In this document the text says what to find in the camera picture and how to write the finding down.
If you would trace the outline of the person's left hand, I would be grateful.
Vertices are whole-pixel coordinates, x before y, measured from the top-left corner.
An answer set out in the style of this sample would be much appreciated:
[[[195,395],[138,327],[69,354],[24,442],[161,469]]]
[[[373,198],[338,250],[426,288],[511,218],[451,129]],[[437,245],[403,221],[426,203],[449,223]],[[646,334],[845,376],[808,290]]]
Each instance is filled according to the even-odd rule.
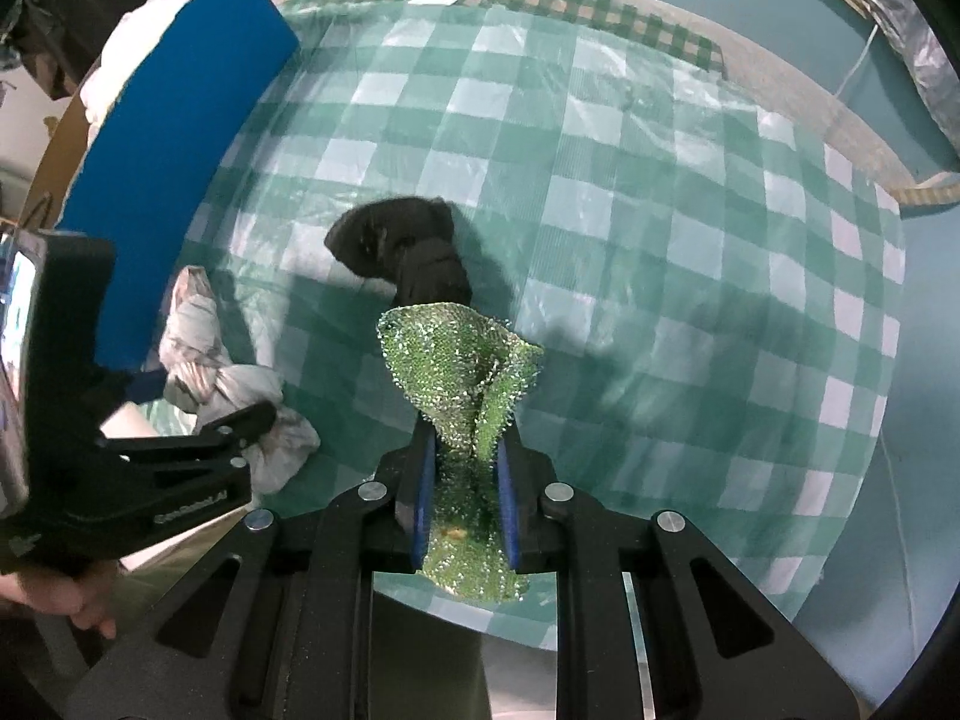
[[[110,597],[117,577],[116,561],[96,562],[78,578],[28,567],[2,575],[2,598],[36,613],[68,617],[76,629],[94,629],[104,639],[112,640],[117,635],[117,622],[110,611]]]

